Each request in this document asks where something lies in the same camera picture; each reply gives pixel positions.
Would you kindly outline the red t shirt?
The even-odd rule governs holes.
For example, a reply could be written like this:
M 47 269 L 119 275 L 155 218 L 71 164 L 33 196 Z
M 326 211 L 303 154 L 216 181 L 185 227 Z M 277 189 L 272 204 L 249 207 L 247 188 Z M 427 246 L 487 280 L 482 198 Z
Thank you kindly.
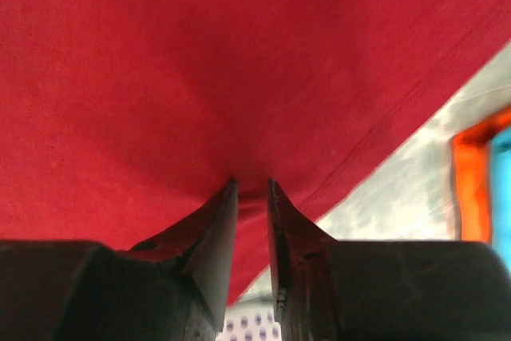
M 510 0 L 1 0 L 1 235 L 128 248 L 267 181 L 316 219 L 510 37 Z

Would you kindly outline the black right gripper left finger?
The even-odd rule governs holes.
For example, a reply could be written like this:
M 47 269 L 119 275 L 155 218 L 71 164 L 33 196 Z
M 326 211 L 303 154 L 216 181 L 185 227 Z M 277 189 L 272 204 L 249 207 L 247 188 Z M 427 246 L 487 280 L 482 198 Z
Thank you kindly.
M 4 340 L 213 340 L 224 325 L 238 213 L 229 181 L 127 251 L 1 242 Z

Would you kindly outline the folded orange t shirt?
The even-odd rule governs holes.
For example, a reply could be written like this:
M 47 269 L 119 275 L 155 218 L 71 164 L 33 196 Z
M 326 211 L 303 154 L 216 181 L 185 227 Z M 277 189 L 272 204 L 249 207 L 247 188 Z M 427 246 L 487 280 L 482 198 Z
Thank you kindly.
M 506 107 L 453 138 L 454 197 L 458 203 L 462 240 L 491 243 L 489 145 L 509 126 L 510 107 Z

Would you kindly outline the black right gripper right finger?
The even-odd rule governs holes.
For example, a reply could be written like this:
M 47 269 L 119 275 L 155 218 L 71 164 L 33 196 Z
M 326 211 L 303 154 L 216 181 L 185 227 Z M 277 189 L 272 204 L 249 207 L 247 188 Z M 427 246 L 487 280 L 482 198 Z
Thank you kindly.
M 283 339 L 509 339 L 510 275 L 488 245 L 337 240 L 274 180 L 267 203 L 274 316 Z

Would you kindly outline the folded turquoise t shirt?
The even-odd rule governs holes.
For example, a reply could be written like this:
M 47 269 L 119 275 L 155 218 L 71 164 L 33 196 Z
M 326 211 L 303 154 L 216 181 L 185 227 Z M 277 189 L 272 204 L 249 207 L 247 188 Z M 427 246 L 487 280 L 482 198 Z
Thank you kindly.
M 510 128 L 492 139 L 489 165 L 492 246 L 510 268 Z

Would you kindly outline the white plastic laundry basket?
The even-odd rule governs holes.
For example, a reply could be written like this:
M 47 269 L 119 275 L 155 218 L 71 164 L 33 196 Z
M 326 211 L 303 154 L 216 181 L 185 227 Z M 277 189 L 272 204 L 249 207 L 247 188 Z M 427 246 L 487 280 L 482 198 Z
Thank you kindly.
M 225 312 L 216 341 L 281 341 L 280 325 L 270 303 L 241 303 Z

